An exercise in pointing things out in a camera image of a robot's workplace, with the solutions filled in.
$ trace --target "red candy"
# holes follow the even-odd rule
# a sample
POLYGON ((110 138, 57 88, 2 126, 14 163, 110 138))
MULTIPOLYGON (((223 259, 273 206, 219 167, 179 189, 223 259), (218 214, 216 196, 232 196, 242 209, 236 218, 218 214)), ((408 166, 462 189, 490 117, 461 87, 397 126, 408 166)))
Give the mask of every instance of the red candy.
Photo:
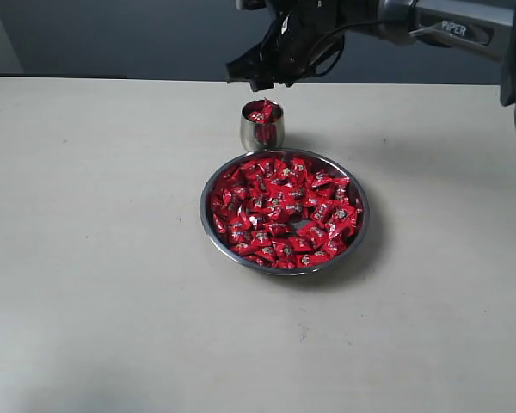
MULTIPOLYGON (((271 115, 267 108, 252 114, 259 122, 271 115)), ((248 161, 221 174, 212 189, 214 231, 233 252, 260 266, 323 264, 343 253, 359 230, 363 204, 349 197, 349 184, 299 157, 248 161), (295 233, 288 223, 303 219, 310 222, 295 233)))

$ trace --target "bowl rim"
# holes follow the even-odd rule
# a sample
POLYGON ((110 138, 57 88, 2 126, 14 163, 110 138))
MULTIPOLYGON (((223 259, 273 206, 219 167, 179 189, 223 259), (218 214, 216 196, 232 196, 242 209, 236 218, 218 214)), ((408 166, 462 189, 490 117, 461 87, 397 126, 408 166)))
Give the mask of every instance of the bowl rim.
POLYGON ((200 222, 203 225, 203 228, 205 230, 206 235, 211 239, 212 243, 218 248, 220 251, 224 253, 224 255, 228 256, 232 261, 238 262, 239 264, 242 264, 243 266, 247 268, 252 268, 256 271, 260 271, 262 273, 270 274, 270 275, 280 275, 280 276, 296 276, 296 275, 304 275, 304 274, 313 274, 318 271, 321 271, 327 267, 331 267, 344 259, 351 254, 354 250, 356 250, 359 245, 363 242, 363 239, 366 236, 367 229, 369 227, 369 220, 370 220, 370 210, 369 210, 369 200, 367 199, 365 190, 359 183, 359 181, 355 178, 353 174, 351 174, 346 168, 338 164, 337 162, 324 157, 323 155, 319 155, 315 152, 311 151, 304 151, 300 149, 291 149, 291 148, 282 148, 282 149, 261 149, 258 151, 251 151, 244 153, 238 157, 234 157, 230 161, 224 163, 220 168, 212 174, 212 176, 208 179, 206 182, 206 185, 203 188, 203 192, 200 196, 200 204, 199 204, 199 211, 200 211, 200 222), (340 170, 344 175, 350 178, 350 182, 357 188, 359 196, 361 197, 361 203, 363 207, 363 221, 361 223, 361 230, 359 231, 357 237, 352 241, 352 243, 342 252, 340 255, 336 256, 335 258, 332 258, 328 260, 327 262, 324 262, 322 264, 316 265, 314 267, 305 267, 305 268, 294 268, 294 269, 283 269, 283 268, 269 268, 269 267, 262 267, 261 265, 258 265, 254 262, 251 262, 249 260, 244 259, 243 257, 237 255, 233 251, 231 251, 229 248, 227 248, 224 243, 218 238, 216 235, 214 228, 212 227, 211 223, 208 219, 207 214, 207 206, 208 206, 208 197, 209 193, 212 191, 212 186, 216 182, 216 180, 220 177, 220 175, 226 171, 228 168, 233 166, 234 164, 240 163, 242 160, 253 157, 256 155, 260 155, 262 153, 271 153, 274 155, 275 153, 282 154, 283 152, 290 152, 292 154, 300 154, 308 157, 316 157, 317 159, 321 160, 322 162, 328 163, 331 166, 335 167, 336 169, 340 170))

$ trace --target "table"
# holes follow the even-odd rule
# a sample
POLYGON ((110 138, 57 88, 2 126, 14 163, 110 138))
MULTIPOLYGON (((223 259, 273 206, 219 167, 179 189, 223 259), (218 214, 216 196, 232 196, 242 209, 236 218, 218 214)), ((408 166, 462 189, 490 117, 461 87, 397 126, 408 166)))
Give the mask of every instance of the table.
POLYGON ((0 78, 0 413, 516 413, 516 136, 498 88, 0 78), (281 279, 199 221, 266 96, 365 187, 281 279))

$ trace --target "stainless steel cup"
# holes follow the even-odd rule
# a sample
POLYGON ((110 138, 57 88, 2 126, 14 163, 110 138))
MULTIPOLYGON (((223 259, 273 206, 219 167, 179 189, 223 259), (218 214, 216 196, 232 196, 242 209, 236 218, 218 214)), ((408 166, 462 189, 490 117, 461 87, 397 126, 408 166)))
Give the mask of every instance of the stainless steel cup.
POLYGON ((285 122, 283 108, 275 103, 272 116, 266 123, 252 121, 249 116, 253 112, 260 112, 264 108, 264 100, 252 101, 244 105, 241 116, 241 143, 247 152, 261 149, 279 149, 285 139, 285 122))

